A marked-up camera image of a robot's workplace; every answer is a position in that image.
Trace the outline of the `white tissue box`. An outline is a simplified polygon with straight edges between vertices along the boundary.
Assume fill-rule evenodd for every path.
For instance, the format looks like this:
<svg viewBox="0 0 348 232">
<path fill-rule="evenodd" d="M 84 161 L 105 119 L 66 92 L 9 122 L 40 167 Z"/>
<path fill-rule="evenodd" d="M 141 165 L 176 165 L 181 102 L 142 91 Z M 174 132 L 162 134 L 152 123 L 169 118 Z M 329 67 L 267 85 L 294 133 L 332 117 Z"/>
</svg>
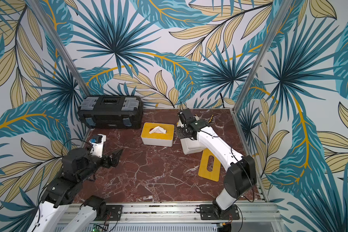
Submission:
<svg viewBox="0 0 348 232">
<path fill-rule="evenodd" d="M 181 139 L 180 142 L 182 145 L 183 153 L 185 155 L 202 152 L 203 150 L 206 149 L 206 146 L 204 146 L 198 140 L 191 140 L 189 138 L 184 138 L 184 139 Z"/>
<path fill-rule="evenodd" d="M 173 145 L 173 140 L 148 139 L 142 137 L 141 139 L 145 145 L 149 146 L 171 147 Z"/>
</svg>

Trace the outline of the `yellow wooden lid top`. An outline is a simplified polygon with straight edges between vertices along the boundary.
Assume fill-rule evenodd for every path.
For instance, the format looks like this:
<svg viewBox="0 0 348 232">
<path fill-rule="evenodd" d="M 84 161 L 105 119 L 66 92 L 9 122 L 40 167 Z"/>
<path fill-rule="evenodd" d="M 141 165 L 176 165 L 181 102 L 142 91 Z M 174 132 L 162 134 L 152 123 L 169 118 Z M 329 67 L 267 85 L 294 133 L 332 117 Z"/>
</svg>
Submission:
<svg viewBox="0 0 348 232">
<path fill-rule="evenodd" d="M 173 140 L 174 138 L 173 124 L 150 123 L 146 122 L 141 133 L 142 138 Z"/>
</svg>

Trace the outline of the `yellow wooden lid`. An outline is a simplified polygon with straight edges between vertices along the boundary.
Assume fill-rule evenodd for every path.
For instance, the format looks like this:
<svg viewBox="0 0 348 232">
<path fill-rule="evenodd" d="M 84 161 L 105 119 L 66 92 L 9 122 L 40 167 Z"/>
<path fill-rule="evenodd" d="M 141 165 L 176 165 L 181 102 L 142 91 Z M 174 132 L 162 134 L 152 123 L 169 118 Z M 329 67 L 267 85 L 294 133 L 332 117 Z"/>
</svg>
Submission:
<svg viewBox="0 0 348 232">
<path fill-rule="evenodd" d="M 150 123 L 146 122 L 141 133 L 142 138 L 173 140 L 174 138 L 173 124 Z"/>
<path fill-rule="evenodd" d="M 214 182 L 219 182 L 220 168 L 220 161 L 209 149 L 205 149 L 202 153 L 198 176 Z"/>
</svg>

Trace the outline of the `yellow wooden lid bottom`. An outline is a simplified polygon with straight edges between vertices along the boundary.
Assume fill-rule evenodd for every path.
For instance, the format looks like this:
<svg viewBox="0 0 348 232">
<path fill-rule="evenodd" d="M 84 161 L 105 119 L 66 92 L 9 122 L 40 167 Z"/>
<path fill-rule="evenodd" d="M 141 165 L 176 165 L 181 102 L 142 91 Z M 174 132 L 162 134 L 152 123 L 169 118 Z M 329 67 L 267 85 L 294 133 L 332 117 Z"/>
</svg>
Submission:
<svg viewBox="0 0 348 232">
<path fill-rule="evenodd" d="M 205 149 L 202 153 L 198 176 L 214 182 L 219 182 L 220 168 L 220 161 L 209 149 Z"/>
</svg>

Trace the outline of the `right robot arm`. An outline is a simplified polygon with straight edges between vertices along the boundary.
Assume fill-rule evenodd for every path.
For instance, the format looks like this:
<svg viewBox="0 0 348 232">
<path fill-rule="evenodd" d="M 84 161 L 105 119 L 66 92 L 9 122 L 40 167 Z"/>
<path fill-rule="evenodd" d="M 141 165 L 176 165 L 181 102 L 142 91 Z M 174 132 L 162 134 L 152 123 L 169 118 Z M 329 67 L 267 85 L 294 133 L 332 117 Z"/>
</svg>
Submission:
<svg viewBox="0 0 348 232">
<path fill-rule="evenodd" d="M 255 160 L 233 149 L 205 120 L 185 116 L 183 112 L 180 112 L 178 116 L 179 135 L 204 145 L 215 155 L 226 171 L 224 189 L 213 201 L 214 213 L 217 217 L 223 216 L 244 193 L 253 190 L 256 185 Z"/>
</svg>

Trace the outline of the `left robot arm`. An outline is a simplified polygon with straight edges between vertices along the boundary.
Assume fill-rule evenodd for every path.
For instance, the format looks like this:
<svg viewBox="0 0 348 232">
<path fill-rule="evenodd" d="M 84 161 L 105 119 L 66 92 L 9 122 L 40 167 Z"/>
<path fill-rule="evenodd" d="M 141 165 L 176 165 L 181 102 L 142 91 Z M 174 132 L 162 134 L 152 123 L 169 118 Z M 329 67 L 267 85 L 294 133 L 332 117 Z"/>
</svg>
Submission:
<svg viewBox="0 0 348 232">
<path fill-rule="evenodd" d="M 122 153 L 123 150 L 119 149 L 111 156 L 94 156 L 86 148 L 76 148 L 68 152 L 63 157 L 63 167 L 59 174 L 46 187 L 28 231 L 54 231 L 76 195 L 82 190 L 83 183 L 100 168 L 117 167 Z M 108 206 L 105 199 L 93 195 L 81 205 L 76 216 L 63 231 L 81 232 L 95 220 L 119 222 L 121 213 L 121 205 Z"/>
</svg>

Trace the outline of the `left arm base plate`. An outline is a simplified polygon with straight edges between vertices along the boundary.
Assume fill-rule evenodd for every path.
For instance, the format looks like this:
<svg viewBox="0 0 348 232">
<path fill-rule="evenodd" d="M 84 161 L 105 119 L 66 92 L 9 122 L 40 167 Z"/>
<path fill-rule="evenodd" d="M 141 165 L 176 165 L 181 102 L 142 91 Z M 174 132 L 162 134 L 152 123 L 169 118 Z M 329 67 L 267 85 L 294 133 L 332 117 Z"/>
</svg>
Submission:
<svg viewBox="0 0 348 232">
<path fill-rule="evenodd" d="M 97 214 L 95 221 L 120 221 L 123 205 L 105 205 Z"/>
</svg>

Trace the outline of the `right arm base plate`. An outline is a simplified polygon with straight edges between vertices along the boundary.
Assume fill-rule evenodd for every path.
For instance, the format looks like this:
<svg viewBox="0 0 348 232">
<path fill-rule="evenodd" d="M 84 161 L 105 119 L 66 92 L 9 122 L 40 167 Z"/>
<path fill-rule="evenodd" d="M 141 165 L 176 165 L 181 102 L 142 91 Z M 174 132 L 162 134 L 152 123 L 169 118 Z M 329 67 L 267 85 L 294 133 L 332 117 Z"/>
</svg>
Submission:
<svg viewBox="0 0 348 232">
<path fill-rule="evenodd" d="M 232 205 L 226 210 L 221 210 L 214 204 L 199 205 L 195 210 L 200 214 L 201 220 L 239 220 L 239 210 L 236 205 Z"/>
</svg>

